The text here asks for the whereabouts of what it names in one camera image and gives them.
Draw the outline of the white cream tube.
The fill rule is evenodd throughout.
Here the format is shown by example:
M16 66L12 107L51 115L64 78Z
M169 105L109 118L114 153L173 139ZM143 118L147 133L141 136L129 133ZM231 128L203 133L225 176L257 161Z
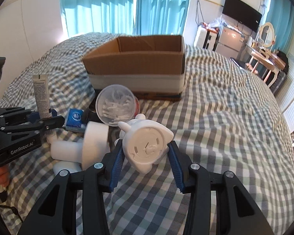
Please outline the white cream tube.
M49 100L49 82L46 74L32 76L34 95L40 118L52 117Z

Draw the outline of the blue cotton swab jar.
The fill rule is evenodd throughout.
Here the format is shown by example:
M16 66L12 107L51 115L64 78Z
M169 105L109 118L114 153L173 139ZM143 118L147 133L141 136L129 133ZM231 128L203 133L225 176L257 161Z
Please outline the blue cotton swab jar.
M123 85L112 84L96 96L95 111L100 121L116 127L118 122L128 122L140 113L140 103L131 90Z

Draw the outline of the white cartoon figurine lamp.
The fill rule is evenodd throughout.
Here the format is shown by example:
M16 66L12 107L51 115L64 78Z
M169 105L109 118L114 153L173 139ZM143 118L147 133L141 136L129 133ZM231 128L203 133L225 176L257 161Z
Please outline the white cartoon figurine lamp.
M131 166L141 174L147 174L160 163L168 152L168 144L174 133L156 121L138 114L128 122L118 122L122 150Z

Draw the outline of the small blue box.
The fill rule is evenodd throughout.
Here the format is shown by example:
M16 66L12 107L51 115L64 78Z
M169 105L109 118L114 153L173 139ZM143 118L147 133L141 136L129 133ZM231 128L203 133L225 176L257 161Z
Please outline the small blue box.
M85 124L82 121L83 110L70 108L68 110L65 129L71 132L83 133L85 132Z

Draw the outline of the white cylindrical device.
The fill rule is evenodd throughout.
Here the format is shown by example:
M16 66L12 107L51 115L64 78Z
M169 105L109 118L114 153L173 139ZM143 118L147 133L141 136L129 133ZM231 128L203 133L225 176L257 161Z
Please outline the white cylindrical device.
M101 162L110 152L108 132L107 125L90 121L81 142L54 141L50 149L51 157L58 161L53 167L54 174L63 169L79 172Z

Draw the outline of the black round container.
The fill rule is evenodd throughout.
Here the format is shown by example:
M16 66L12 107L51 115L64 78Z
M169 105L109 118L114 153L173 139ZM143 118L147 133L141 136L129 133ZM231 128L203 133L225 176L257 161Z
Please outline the black round container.
M83 119L86 123L89 121L94 121L96 123L100 123L100 119L96 113L95 107L88 107L85 109L83 113Z

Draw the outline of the checkered bed cover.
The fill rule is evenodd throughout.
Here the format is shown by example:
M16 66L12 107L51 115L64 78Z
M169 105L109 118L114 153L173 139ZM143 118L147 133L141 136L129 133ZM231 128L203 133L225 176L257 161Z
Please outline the checkered bed cover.
M49 78L50 105L66 116L95 97L82 58L115 38L87 33L56 45L6 89L0 108L35 109L34 73ZM274 234L294 220L294 151L270 89L215 52L185 47L185 89L177 102L141 100L141 112L174 132L180 151L221 174L232 171ZM146 175L124 162L117 188L104 195L111 234L182 234L190 197L176 187L168 159Z

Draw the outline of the brown cardboard box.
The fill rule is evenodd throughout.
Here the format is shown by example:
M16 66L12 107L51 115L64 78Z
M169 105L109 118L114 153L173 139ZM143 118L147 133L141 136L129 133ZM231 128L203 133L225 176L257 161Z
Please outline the brown cardboard box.
M82 58L95 90L119 84L139 99L178 101L184 90L181 35L119 36Z

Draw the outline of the blue curtain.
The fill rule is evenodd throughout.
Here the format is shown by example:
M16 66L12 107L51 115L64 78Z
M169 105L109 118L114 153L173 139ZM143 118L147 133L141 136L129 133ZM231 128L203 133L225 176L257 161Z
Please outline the blue curtain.
M60 0L69 37L89 32L182 34L189 0Z

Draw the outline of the wooden dressing table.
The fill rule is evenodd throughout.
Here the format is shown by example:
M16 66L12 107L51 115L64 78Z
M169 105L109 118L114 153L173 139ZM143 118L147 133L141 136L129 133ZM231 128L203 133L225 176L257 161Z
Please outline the wooden dressing table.
M264 83L268 81L271 74L273 75L273 79L268 84L268 87L270 88L276 82L279 72L285 69L286 63L271 51L261 53L249 46L246 46L245 50L251 56L250 61L246 63L248 69L252 68L251 73L255 74L259 64L262 64L269 70L263 80Z

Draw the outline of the white mini fridge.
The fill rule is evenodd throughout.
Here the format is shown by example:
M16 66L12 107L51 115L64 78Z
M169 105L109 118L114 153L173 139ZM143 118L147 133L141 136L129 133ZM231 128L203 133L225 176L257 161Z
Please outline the white mini fridge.
M221 26L213 51L226 58L237 58L244 43L245 36L231 26Z

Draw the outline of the oval vanity mirror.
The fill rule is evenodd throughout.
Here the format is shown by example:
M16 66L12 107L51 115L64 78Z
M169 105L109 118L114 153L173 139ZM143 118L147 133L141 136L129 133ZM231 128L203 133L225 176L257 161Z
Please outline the oval vanity mirror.
M256 38L259 47L271 49L276 42L276 34L271 22L264 23L259 27Z

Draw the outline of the black wall television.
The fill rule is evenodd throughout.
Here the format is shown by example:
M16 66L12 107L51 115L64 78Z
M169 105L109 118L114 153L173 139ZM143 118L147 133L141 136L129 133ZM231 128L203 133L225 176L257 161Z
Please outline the black wall television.
M222 14L257 32L262 14L241 0L225 0Z

